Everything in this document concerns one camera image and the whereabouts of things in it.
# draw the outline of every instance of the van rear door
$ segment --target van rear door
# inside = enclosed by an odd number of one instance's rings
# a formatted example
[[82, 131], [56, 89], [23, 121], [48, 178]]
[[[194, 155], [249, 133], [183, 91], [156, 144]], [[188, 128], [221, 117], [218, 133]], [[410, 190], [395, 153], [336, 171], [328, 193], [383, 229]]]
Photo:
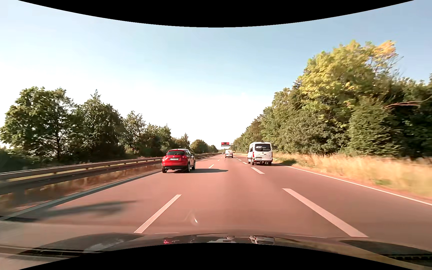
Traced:
[[254, 144], [254, 160], [257, 161], [259, 158], [272, 158], [273, 154], [271, 150], [272, 150], [271, 144], [268, 143]]

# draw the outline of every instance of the asphalt road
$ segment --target asphalt road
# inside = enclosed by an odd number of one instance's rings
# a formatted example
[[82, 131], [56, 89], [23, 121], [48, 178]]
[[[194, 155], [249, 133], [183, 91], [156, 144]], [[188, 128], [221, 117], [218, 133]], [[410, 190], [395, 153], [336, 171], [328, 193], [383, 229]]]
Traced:
[[0, 227], [0, 243], [36, 247], [95, 233], [248, 229], [370, 237], [432, 249], [432, 206], [285, 166], [213, 156], [111, 187]]

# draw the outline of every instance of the van rear window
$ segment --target van rear window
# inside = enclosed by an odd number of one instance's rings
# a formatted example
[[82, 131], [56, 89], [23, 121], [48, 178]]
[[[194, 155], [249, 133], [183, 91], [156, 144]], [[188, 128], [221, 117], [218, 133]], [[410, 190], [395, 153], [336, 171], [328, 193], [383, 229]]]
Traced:
[[258, 152], [271, 151], [271, 144], [255, 144], [254, 150]]

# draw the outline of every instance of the metal guardrail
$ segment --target metal guardrail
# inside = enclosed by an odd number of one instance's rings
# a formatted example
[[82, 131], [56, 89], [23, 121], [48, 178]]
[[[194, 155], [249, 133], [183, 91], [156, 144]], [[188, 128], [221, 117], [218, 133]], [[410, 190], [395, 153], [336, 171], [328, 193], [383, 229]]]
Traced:
[[[195, 155], [196, 158], [216, 155], [218, 153], [209, 154], [199, 154]], [[146, 165], [157, 164], [162, 160], [163, 157], [151, 157], [151, 158], [136, 158], [136, 159], [126, 159], [126, 160], [116, 160], [116, 161], [106, 161], [106, 162], [95, 162], [95, 163], [85, 163], [76, 164], [68, 166], [50, 167], [43, 169], [27, 169], [11, 172], [0, 173], [0, 181], [12, 182], [12, 181], [22, 181], [32, 179], [33, 181], [44, 180], [45, 178], [54, 178], [54, 176], [62, 177], [65, 175], [78, 175], [87, 172], [94, 172], [98, 170], [106, 170], [112, 167], [140, 167]]]

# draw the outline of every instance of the white car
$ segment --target white car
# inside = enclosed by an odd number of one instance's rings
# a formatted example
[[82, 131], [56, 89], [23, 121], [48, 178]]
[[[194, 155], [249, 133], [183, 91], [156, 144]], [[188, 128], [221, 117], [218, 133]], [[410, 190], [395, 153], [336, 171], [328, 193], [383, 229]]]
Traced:
[[227, 157], [233, 157], [233, 150], [226, 150], [226, 152], [224, 153], [224, 158]]
[[268, 164], [273, 163], [273, 145], [270, 142], [254, 142], [249, 144], [248, 164], [255, 163]]

